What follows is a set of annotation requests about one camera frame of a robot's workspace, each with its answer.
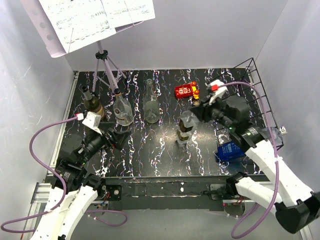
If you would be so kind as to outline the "clear square liquor bottle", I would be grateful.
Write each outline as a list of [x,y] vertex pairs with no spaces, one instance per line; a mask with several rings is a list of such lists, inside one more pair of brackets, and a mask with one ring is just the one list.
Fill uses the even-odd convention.
[[190,110],[184,111],[180,115],[178,129],[176,132],[176,140],[178,144],[188,143],[197,129],[199,119]]

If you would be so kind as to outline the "clear corked glass bottle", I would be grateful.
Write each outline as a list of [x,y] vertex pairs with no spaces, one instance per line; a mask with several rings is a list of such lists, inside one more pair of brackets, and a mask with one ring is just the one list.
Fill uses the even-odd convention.
[[114,89],[115,101],[113,112],[117,123],[123,127],[129,126],[133,122],[133,112],[130,102],[123,97],[119,88]]

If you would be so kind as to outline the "clear tall glass bottle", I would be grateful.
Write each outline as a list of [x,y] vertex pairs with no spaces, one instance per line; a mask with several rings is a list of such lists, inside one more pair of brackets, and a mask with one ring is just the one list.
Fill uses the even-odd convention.
[[150,78],[145,81],[143,111],[144,119],[150,124],[156,123],[160,118],[160,105],[155,93],[154,81]]

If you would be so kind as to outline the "dark green wine bottle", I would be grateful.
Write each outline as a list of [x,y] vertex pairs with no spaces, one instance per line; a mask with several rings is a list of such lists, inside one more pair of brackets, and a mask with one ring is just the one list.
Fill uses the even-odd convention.
[[87,86],[81,87],[81,92],[84,96],[84,107],[88,112],[94,112],[101,116],[101,121],[106,120],[105,110],[101,104],[101,101],[96,96],[92,95]]

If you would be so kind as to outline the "blue rectangular bottle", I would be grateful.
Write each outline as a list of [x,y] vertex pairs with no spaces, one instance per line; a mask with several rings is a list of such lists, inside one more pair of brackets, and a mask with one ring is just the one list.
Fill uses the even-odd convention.
[[232,161],[244,156],[245,153],[233,141],[222,144],[217,148],[217,157],[221,161]]

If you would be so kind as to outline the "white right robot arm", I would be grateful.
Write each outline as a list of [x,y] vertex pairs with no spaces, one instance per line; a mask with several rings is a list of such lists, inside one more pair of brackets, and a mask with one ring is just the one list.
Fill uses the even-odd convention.
[[320,216],[320,194],[304,184],[283,161],[267,135],[253,124],[245,98],[231,96],[214,103],[208,100],[190,111],[201,122],[214,120],[229,131],[230,139],[255,162],[273,183],[264,187],[242,172],[226,180],[226,192],[232,199],[240,196],[255,201],[275,215],[278,223],[295,234]]

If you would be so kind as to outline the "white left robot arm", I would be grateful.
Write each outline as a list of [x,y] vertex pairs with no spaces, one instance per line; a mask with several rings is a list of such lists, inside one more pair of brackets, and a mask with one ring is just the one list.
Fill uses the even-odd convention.
[[85,168],[103,148],[122,150],[131,131],[90,130],[85,138],[69,135],[61,143],[54,176],[50,182],[45,212],[34,231],[33,240],[69,240],[88,207],[94,201],[119,201],[122,186]]

